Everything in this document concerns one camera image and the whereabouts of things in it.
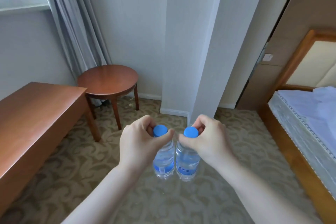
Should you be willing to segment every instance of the beige carpet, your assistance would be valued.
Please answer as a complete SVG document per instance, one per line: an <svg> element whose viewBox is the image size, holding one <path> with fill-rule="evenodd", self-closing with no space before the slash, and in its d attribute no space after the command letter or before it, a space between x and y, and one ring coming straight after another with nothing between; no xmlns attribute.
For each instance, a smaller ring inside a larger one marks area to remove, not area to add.
<svg viewBox="0 0 336 224"><path fill-rule="evenodd" d="M145 114L182 132L184 117L159 114L160 101L118 102L122 126ZM102 142L96 143L81 119L31 180L0 223L60 223L117 165L118 131L111 106L96 109ZM254 111L219 108L216 119L226 124L241 162L320 223L311 201L298 184L263 122ZM214 169L201 162L194 181L177 175L159 180L149 167L121 203L114 223L253 223L234 190Z"/></svg>

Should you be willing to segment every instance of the round wooden table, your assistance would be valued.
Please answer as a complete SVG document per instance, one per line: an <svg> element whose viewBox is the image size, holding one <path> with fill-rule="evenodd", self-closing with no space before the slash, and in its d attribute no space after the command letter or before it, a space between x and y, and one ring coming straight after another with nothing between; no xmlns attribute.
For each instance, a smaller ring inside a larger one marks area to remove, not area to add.
<svg viewBox="0 0 336 224"><path fill-rule="evenodd" d="M94 106L89 98L111 101L119 130L121 130L121 124L117 98L134 90L136 110L139 110L137 81L137 72L130 67L121 65L94 67L82 73L77 79L78 86L87 88L86 97L94 118L96 118Z"/></svg>

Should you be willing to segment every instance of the upholstered headboard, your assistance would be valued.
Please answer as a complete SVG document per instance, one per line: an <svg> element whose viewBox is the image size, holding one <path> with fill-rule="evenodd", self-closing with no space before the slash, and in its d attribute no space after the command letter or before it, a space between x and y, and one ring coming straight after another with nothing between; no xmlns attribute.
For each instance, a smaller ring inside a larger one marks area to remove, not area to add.
<svg viewBox="0 0 336 224"><path fill-rule="evenodd" d="M267 96L276 90L336 87L336 31L310 30L288 61Z"/></svg>

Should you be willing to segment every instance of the window frame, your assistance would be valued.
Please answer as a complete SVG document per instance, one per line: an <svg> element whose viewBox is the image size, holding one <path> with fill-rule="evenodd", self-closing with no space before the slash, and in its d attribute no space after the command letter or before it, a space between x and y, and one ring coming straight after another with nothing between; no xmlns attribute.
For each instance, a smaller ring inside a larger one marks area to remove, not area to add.
<svg viewBox="0 0 336 224"><path fill-rule="evenodd" d="M48 0L0 0L0 14L22 10L48 10Z"/></svg>

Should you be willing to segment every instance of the plastic water bottle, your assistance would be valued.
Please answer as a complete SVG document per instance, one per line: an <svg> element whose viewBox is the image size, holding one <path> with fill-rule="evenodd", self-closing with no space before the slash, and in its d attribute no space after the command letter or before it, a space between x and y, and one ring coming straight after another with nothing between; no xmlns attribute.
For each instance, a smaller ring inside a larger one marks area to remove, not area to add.
<svg viewBox="0 0 336 224"><path fill-rule="evenodd" d="M184 130L184 136L195 138L198 137L198 130L194 127L187 127ZM192 180L197 171L200 156L196 151L183 146L180 142L176 146L176 172L182 181Z"/></svg>
<svg viewBox="0 0 336 224"><path fill-rule="evenodd" d="M154 137L159 137L168 132L168 129L164 125L157 125L153 129ZM156 154L153 167L155 174L161 179L168 179L174 174L175 169L175 147L174 142L171 140L165 146L163 146Z"/></svg>

